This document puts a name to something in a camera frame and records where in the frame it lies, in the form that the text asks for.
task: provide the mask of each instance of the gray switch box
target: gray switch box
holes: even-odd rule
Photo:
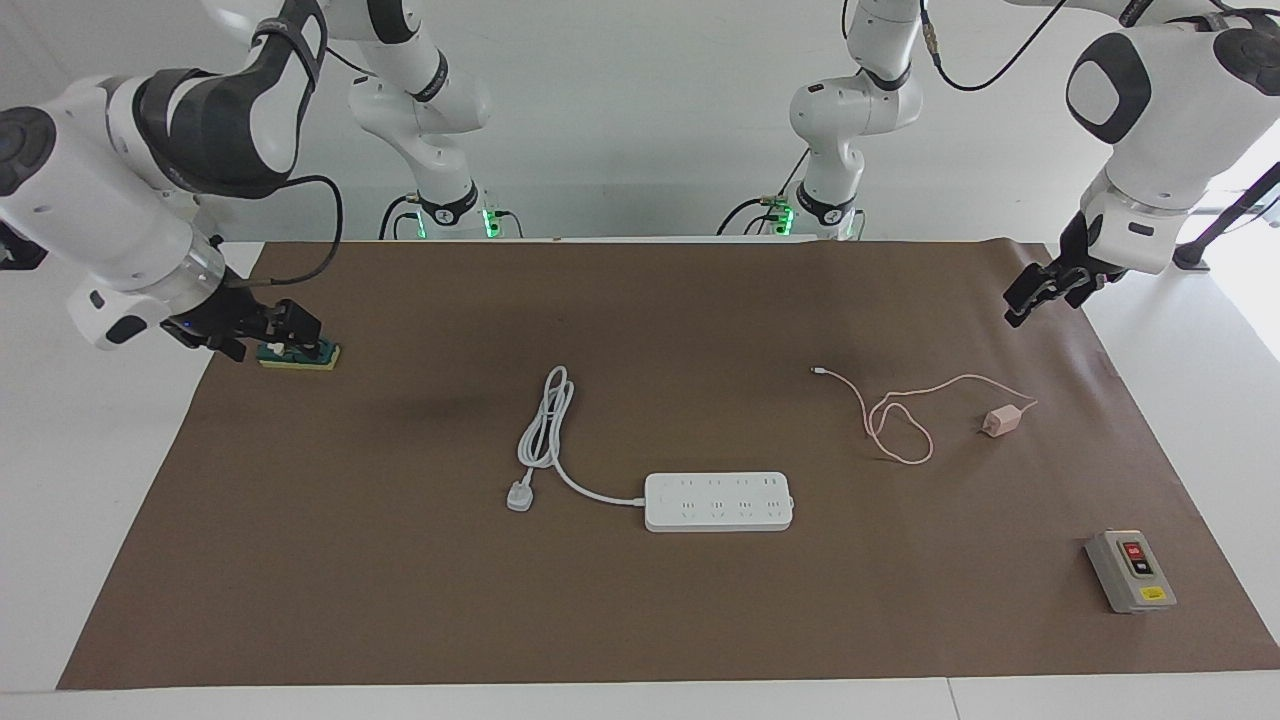
[[[1138,530],[1106,530],[1084,544],[1116,612],[1151,612],[1178,605],[1165,571]]]

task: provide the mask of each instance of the green sponge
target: green sponge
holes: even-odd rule
[[[273,347],[282,350],[283,354],[276,352]],[[307,357],[292,347],[282,347],[279,343],[273,346],[264,342],[257,346],[257,364],[276,370],[333,370],[333,366],[338,364],[338,355],[342,354],[342,346],[330,340],[321,338],[319,347],[319,355]]]

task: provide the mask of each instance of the white power strip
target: white power strip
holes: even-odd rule
[[[644,524],[654,533],[768,533],[791,527],[782,473],[657,473],[644,482]]]

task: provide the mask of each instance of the power strip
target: power strip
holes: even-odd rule
[[[782,473],[655,473],[644,482],[644,524],[654,533],[769,533],[791,527]]]

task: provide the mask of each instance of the brown tablecloth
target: brown tablecloth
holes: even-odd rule
[[[270,246],[261,274],[320,247]],[[1272,642],[1085,318],[1000,293],[1043,250],[353,245],[292,288],[335,372],[214,360],[61,688],[639,682],[1239,670]],[[780,534],[655,536],[553,473],[504,506],[515,446],[566,364],[563,461],[781,470]],[[911,401],[920,468],[863,437],[840,370]],[[886,442],[923,441],[900,418]],[[1080,550],[1138,528],[1180,606],[1108,611]]]

